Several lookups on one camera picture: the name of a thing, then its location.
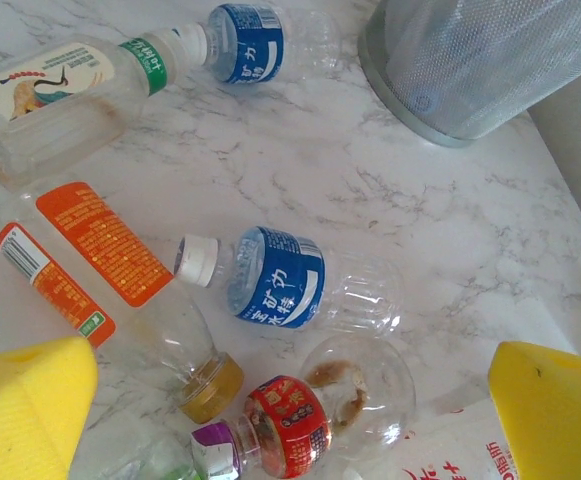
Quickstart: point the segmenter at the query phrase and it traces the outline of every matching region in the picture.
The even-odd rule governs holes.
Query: white bottle label
[[[0,72],[0,115],[15,120],[114,77],[108,57],[70,43]]]
[[[10,229],[1,242],[0,252],[26,276],[30,285],[50,263],[50,259],[19,227]]]

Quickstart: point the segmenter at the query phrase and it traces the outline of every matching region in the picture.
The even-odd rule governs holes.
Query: bird illustration on label
[[[46,76],[43,72],[18,72],[10,75],[8,78],[0,80],[1,85],[5,85],[6,83],[16,80],[21,77],[38,77],[36,79],[24,80],[17,84],[14,88],[13,93],[13,100],[14,100],[14,109],[12,111],[12,116],[10,120],[15,120],[23,115],[26,115],[30,112],[33,112],[39,108],[45,107],[51,103],[57,102],[62,100],[66,97],[69,97],[74,92],[66,92],[63,90],[57,90],[52,93],[42,93],[37,91],[37,87],[41,85],[52,85],[57,87],[67,87],[69,85],[68,78],[66,76],[66,67],[64,66],[61,69],[61,78],[56,81],[47,80],[44,77]],[[92,82],[88,86],[88,88],[94,87],[101,83],[103,80],[102,73],[95,73]]]

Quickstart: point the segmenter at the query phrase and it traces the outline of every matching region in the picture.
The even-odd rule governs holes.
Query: water bottle
[[[385,258],[320,248],[312,240],[265,227],[236,242],[183,237],[175,272],[214,288],[228,311],[262,325],[316,325],[380,336],[399,324],[403,282]]]
[[[331,463],[331,454],[355,463],[385,457],[414,406],[412,377],[392,345],[337,335],[308,355],[298,378],[278,376],[253,390],[243,415],[194,431],[195,468],[208,480],[256,470],[296,478]]]
[[[188,24],[175,32],[191,63],[233,84],[325,77],[341,51],[335,20],[298,8],[225,4],[210,13],[207,24]]]

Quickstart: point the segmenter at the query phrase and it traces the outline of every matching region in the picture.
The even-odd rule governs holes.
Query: blue bottle label
[[[265,255],[261,276],[243,320],[298,328],[314,317],[325,283],[325,262],[312,240],[258,227]]]
[[[237,61],[227,83],[267,82],[283,61],[283,31],[270,7],[225,4],[237,31]]]

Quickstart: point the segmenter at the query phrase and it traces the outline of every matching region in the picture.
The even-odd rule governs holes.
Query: white bottle cap
[[[218,257],[219,241],[216,238],[186,235],[181,240],[175,273],[187,283],[207,287]]]
[[[208,38],[201,24],[189,23],[183,27],[173,28],[172,30],[179,35],[179,39],[189,56],[191,65],[201,66],[206,63],[208,56]]]

